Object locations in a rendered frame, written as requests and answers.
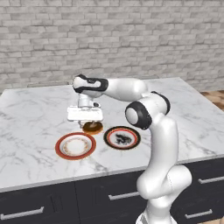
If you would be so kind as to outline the red rimmed white plate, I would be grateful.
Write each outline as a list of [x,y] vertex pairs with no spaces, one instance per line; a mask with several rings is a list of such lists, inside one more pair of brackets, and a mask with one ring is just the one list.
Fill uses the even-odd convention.
[[95,151],[95,148],[95,139],[83,132],[66,134],[55,144],[56,154],[66,160],[86,158]]

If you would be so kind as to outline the brown round pastry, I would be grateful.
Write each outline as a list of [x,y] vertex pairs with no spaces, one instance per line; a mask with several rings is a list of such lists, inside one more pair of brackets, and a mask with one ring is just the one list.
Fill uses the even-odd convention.
[[102,129],[103,126],[100,122],[86,122],[82,128],[82,130],[89,135],[96,135],[100,133]]

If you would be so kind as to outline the black cabinet drawer front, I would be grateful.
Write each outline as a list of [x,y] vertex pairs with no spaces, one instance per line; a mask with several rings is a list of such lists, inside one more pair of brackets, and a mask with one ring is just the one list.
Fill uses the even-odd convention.
[[[196,214],[213,210],[212,214],[187,219],[185,214]],[[171,216],[178,224],[199,224],[204,221],[213,221],[224,216],[224,193],[218,192],[191,199],[176,199],[171,206]]]
[[0,193],[0,214],[15,214],[41,207],[45,207],[43,213],[0,220],[0,224],[80,224],[74,183]]
[[135,224],[147,200],[137,191],[142,171],[75,182],[80,224]]
[[224,157],[189,163],[185,166],[192,174],[192,183],[181,193],[181,198],[198,198],[214,193],[224,193],[224,180],[204,185],[198,182],[198,179],[224,176]]

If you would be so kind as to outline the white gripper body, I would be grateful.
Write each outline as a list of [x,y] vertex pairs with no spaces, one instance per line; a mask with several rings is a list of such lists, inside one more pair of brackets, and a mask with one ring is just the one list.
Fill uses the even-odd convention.
[[70,106],[67,108],[67,120],[100,122],[103,120],[103,114],[100,108],[79,108]]

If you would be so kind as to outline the black rimmed patterned plate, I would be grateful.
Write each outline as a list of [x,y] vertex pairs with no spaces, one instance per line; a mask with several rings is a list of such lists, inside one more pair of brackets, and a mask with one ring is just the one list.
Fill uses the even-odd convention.
[[126,126],[115,126],[108,129],[103,136],[103,140],[109,147],[127,151],[136,148],[141,142],[140,134]]

